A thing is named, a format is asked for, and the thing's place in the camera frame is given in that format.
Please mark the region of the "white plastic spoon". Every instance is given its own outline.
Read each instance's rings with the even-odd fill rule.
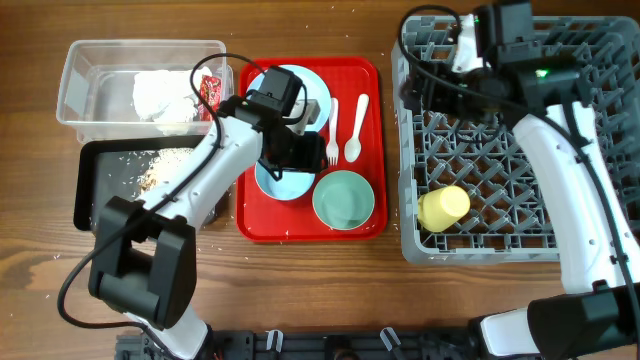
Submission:
[[[358,156],[360,156],[362,145],[360,145],[358,137],[360,136],[362,122],[364,121],[364,116],[367,114],[368,106],[369,95],[360,94],[358,97],[358,105],[356,107],[356,122],[353,126],[353,136],[351,136],[351,139],[347,141],[347,144],[344,146],[344,158],[347,159],[348,162],[354,162]]]

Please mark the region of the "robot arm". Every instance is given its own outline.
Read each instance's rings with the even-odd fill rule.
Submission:
[[[538,181],[568,294],[472,320],[480,357],[542,353],[545,358],[566,358],[633,343],[633,298],[640,285],[625,280],[621,267],[631,264],[626,265],[631,282],[640,280],[640,268],[632,266],[640,261],[640,250],[600,152],[589,85],[580,67],[572,57],[542,56],[528,1],[483,6],[459,25],[453,68],[403,52],[413,77],[400,95],[405,106],[461,121],[490,126],[494,113],[501,114],[500,125],[513,131]],[[551,125],[569,134],[571,144]],[[577,156],[575,144],[588,158],[594,177]],[[605,208],[611,209],[613,222]]]
[[[276,179],[283,169],[320,172],[328,165],[320,135],[290,128],[299,128],[314,111],[307,107],[306,95],[304,103],[296,102],[300,88],[304,86],[293,73],[270,68],[251,98],[232,96],[220,105],[214,120],[219,129],[212,126],[171,181],[133,202],[114,197],[100,215],[96,247],[111,241],[114,228],[153,213],[184,184],[150,220],[97,255],[89,279],[91,295],[145,324],[172,357],[212,358],[211,328],[189,305],[196,282],[195,234],[232,182],[256,162]],[[217,139],[220,146],[215,148]],[[157,241],[154,255],[131,246],[131,241],[147,238]]]
[[[591,159],[614,210],[616,226],[623,235],[624,253],[631,264],[637,264],[640,261],[640,249],[635,238],[630,235],[631,230],[620,210],[600,152],[595,131],[595,113],[591,107],[582,107],[578,102],[571,106],[580,134],[589,141],[589,145],[583,150]],[[562,105],[548,107],[547,113],[550,119],[569,130]],[[584,164],[577,160],[575,151],[554,129],[533,115],[520,120],[514,126],[513,133],[531,163],[549,211],[560,253],[562,284],[567,294],[591,293],[594,291],[594,284],[602,281],[608,287],[622,288],[625,283],[620,268],[611,261],[616,252],[602,203]],[[640,268],[631,267],[631,275],[634,282],[640,280]],[[532,312],[529,310],[518,309],[488,316],[480,321],[479,329],[489,354],[510,356],[540,353],[533,333],[537,331],[538,334],[546,334],[550,330],[548,326],[543,329],[532,326]],[[583,338],[586,344],[593,346],[592,349],[597,349],[597,339],[588,339],[586,335]],[[538,337],[540,344],[544,344],[545,340]],[[625,341],[627,339],[621,338],[618,343],[613,342],[611,347],[623,345]]]

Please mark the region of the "green indicator light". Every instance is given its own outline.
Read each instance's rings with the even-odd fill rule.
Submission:
[[[549,69],[536,70],[536,76],[539,78],[545,78],[549,74]]]

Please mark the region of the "gray dish rack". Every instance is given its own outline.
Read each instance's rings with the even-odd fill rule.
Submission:
[[[444,16],[414,16],[403,29],[408,50],[423,60],[453,62]],[[572,54],[586,65],[593,86],[597,131],[614,187],[634,232],[640,230],[640,30],[626,17],[535,17],[546,55]],[[392,51],[394,107],[400,138],[398,192],[402,253],[411,263],[484,265],[558,261],[556,240],[540,189],[511,133],[482,145],[458,141],[456,119],[413,114],[398,97],[409,66],[398,44]],[[489,140],[491,131],[469,125],[460,134]],[[471,198],[467,216],[443,233],[417,221],[418,198],[456,184]]]

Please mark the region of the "red tray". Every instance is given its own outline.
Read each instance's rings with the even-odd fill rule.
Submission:
[[[329,88],[331,97],[339,101],[337,141],[340,159],[316,175],[313,187],[292,201],[277,201],[263,194],[255,181],[255,168],[247,170],[237,181],[236,224],[248,239],[258,242],[343,241],[365,240],[379,235],[387,225],[387,187],[384,172],[384,143],[380,117],[378,71],[361,57],[279,58],[256,60],[266,68],[270,65],[300,65],[318,74]],[[258,71],[246,66],[240,74],[240,95],[244,95]],[[369,95],[369,108],[362,125],[362,153],[354,163],[344,159],[344,145],[351,138],[356,103],[360,94]],[[329,123],[320,132],[329,138]],[[336,170],[351,170],[371,184],[375,208],[371,218],[361,227],[340,231],[330,229],[317,218],[311,203],[316,184]]]

